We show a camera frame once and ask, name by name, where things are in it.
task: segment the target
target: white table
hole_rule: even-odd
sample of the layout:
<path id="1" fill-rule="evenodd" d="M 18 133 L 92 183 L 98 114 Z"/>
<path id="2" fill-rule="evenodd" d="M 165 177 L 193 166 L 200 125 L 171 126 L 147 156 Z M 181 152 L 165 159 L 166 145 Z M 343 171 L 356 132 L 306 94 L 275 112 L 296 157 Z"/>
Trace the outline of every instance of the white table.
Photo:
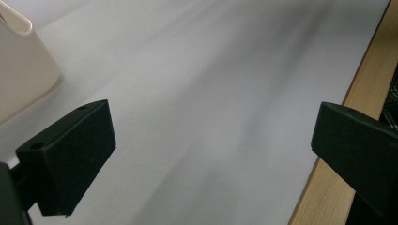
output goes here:
<path id="1" fill-rule="evenodd" d="M 71 217 L 34 224 L 286 224 L 388 1 L 5 1 L 62 70 L 0 126 L 0 158 L 107 98 L 117 148 Z"/>

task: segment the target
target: wooden strip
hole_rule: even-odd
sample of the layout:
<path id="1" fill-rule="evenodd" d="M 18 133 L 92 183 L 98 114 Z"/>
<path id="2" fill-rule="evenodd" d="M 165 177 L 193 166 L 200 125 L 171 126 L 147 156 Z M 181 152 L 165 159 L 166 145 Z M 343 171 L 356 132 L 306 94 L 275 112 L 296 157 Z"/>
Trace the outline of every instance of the wooden strip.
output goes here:
<path id="1" fill-rule="evenodd" d="M 378 119 L 398 62 L 398 0 L 391 0 L 343 105 Z M 345 225 L 355 191 L 322 159 L 290 218 L 291 225 Z"/>

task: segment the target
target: wooden edge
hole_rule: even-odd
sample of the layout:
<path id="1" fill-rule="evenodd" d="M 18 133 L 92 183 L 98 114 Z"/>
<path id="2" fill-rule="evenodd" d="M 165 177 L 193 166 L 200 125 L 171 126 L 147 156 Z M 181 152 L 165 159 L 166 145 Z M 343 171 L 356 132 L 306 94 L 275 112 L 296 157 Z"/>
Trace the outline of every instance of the wooden edge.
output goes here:
<path id="1" fill-rule="evenodd" d="M 378 119 L 398 62 L 398 0 L 391 0 L 343 105 Z M 345 225 L 355 191 L 322 159 L 314 164 L 291 225 Z"/>

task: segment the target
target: white basket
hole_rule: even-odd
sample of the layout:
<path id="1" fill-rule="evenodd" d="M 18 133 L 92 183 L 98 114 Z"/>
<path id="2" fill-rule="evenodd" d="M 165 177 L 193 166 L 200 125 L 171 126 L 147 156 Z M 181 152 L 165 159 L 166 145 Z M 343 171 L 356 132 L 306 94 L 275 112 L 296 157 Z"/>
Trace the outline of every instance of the white basket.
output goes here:
<path id="1" fill-rule="evenodd" d="M 23 15 L 0 1 L 0 124 L 42 97 L 60 71 Z"/>

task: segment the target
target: wood grain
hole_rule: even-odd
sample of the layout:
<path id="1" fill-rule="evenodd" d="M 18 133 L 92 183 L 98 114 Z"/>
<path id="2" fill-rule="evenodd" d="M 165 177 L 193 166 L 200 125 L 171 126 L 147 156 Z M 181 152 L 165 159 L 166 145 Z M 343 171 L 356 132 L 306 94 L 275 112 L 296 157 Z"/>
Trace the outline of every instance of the wood grain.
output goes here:
<path id="1" fill-rule="evenodd" d="M 398 62 L 398 0 L 391 0 L 343 105 L 378 119 Z M 346 223 L 355 191 L 322 159 L 314 164 L 291 225 Z"/>

